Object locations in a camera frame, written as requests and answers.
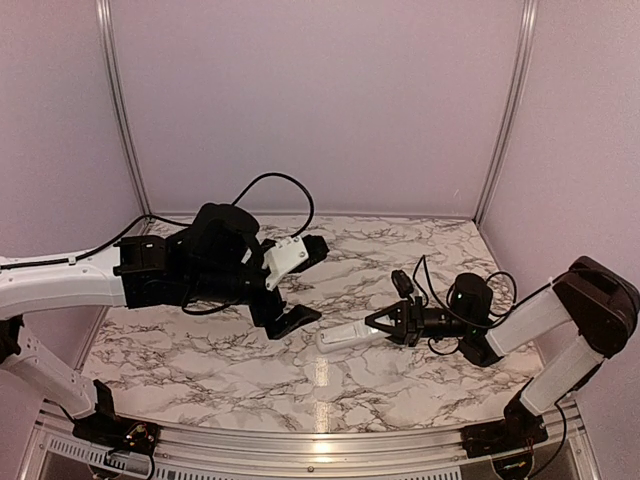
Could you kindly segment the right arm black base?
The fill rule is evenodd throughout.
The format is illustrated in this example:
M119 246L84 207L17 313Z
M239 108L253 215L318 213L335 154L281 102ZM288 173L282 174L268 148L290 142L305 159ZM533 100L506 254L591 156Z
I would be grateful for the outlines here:
M541 416L523 414L466 426L461 430L462 447L469 458L529 448L548 438Z

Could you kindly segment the white remote control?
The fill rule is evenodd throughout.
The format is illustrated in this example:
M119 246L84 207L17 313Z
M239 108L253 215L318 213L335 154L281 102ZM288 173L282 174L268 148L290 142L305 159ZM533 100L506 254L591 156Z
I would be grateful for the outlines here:
M315 343L321 353L327 354L368 345L386 336L385 332L368 326L364 320L358 320L320 329L315 335Z

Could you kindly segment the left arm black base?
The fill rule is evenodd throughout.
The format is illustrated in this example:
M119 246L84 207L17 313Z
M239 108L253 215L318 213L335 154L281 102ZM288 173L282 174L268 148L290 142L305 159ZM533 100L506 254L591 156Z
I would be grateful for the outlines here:
M75 420L72 434L111 450L151 455L156 448L159 429L159 425L153 422L94 413Z

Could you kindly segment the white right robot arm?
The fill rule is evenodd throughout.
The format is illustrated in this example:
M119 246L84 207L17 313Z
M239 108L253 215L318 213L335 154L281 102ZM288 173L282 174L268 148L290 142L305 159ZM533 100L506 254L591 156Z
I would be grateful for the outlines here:
M519 348L552 333L566 339L555 356L529 380L504 409L495 438L515 448L529 437L535 421L567 394L580 389L600 365L620 353L636 331L639 290L588 256L495 314L490 280L475 273L458 275L447 294L437 297L431 284L396 270L392 281L399 302L364 320L400 345L455 338L472 364L488 367Z

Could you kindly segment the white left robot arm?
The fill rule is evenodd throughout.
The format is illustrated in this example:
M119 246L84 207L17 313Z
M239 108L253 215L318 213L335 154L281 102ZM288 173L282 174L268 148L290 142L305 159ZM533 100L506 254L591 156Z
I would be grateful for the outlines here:
M1 266L1 367L41 390L74 421L106 445L125 438L126 423L114 412L110 390L76 374L40 346L23 323L27 313L80 306L141 309L176 306L194 314L193 304L213 311L245 305L268 339L281 339L314 322L320 313L286 306L278 285L329 253L319 235L296 233L281 240L258 239L260 225L245 210L207 203L195 219L166 238L116 238L86 252L25 260Z

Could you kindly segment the white battery compartment cover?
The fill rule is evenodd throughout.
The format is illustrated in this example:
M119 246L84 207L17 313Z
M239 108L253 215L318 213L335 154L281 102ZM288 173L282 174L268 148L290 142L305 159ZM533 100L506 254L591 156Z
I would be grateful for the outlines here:
M361 322L352 322L324 329L320 333L323 343L333 344L364 338L369 334L367 327Z

